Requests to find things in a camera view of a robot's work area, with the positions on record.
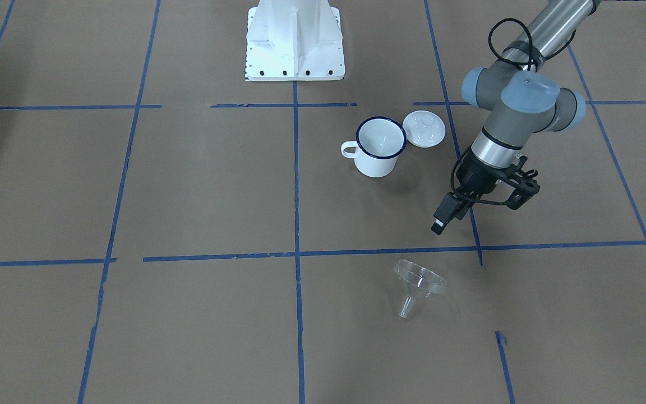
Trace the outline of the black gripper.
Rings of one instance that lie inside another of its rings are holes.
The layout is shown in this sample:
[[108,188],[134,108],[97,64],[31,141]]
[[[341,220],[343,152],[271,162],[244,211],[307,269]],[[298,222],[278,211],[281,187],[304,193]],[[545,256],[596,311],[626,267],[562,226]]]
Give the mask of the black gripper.
[[441,235],[453,218],[462,220],[473,204],[498,204],[497,200],[485,200],[483,196],[491,194],[502,177],[503,169],[492,168],[472,151],[464,151],[452,169],[452,192],[444,196],[433,213],[432,232]]

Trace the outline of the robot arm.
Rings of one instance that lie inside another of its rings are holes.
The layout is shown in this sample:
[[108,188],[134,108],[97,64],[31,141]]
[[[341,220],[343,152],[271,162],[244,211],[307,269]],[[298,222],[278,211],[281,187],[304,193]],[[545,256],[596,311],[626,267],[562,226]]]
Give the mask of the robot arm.
[[524,171],[521,154],[532,135],[563,131],[585,116],[581,94],[560,87],[540,74],[547,61],[569,46],[577,28],[599,8],[598,1],[551,1],[490,67],[468,72],[461,88],[463,99],[490,114],[474,142],[457,159],[450,176],[451,191],[443,198],[431,227],[440,235],[452,219],[462,219],[486,200],[503,182],[511,187],[501,202],[516,210],[537,195],[535,169]]

